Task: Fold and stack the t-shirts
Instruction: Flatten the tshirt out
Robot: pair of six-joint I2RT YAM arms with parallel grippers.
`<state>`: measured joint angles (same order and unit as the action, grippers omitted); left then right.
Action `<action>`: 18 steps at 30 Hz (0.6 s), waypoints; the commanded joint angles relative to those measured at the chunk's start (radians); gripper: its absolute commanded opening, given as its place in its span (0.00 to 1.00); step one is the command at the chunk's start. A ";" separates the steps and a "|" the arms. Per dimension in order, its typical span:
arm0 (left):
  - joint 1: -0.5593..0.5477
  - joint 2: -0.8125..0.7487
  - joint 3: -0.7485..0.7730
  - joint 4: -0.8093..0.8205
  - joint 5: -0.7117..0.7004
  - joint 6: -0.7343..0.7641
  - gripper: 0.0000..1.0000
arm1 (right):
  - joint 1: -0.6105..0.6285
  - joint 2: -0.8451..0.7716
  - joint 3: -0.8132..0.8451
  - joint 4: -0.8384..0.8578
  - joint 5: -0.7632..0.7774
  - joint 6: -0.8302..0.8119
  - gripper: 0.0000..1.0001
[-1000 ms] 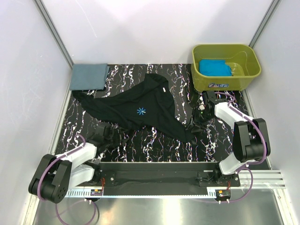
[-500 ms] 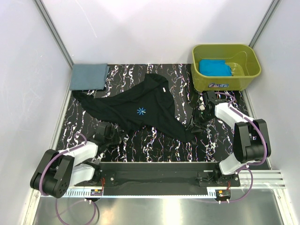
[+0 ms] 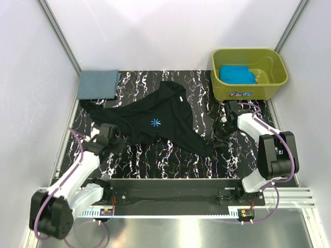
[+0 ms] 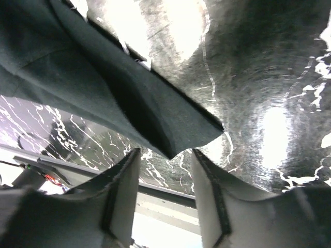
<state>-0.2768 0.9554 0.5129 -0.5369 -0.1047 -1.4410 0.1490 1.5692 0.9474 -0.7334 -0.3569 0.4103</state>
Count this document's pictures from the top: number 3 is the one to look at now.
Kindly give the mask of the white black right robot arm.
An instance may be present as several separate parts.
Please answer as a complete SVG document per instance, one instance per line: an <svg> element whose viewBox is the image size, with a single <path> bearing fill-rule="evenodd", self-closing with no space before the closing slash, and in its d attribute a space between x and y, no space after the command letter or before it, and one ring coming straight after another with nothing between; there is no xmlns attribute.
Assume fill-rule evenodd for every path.
<svg viewBox="0 0 331 248"><path fill-rule="evenodd" d="M257 167L248 176L240 179L235 189L227 195L219 195L220 200L236 201L249 205L262 195L274 182L288 182L299 170L295 136L290 131L280 131L262 121L255 111L240 107L237 101L224 105L225 114L213 125L209 143L214 148L224 147L230 136L243 131L258 143Z"/></svg>

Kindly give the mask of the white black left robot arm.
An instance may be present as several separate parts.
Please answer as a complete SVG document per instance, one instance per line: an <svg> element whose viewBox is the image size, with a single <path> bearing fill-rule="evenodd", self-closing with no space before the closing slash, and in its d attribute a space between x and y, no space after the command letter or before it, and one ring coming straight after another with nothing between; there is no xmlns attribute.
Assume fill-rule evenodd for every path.
<svg viewBox="0 0 331 248"><path fill-rule="evenodd" d="M74 220L90 205L108 202L114 197L107 179L89 175L108 159L120 155L125 147L118 126L102 124L93 137L70 131L78 141L80 155L52 186L37 190L31 197L29 228L38 240L64 240Z"/></svg>

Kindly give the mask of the black t shirt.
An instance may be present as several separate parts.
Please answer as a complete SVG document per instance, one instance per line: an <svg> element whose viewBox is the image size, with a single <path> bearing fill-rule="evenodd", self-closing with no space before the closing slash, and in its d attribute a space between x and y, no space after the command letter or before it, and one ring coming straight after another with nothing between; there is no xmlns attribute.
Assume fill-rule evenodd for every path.
<svg viewBox="0 0 331 248"><path fill-rule="evenodd" d="M118 126L131 146L150 145L164 138L204 158L215 151L193 130L192 108L179 83L162 81L156 91L126 106L104 108L89 100L80 105L95 124Z"/></svg>

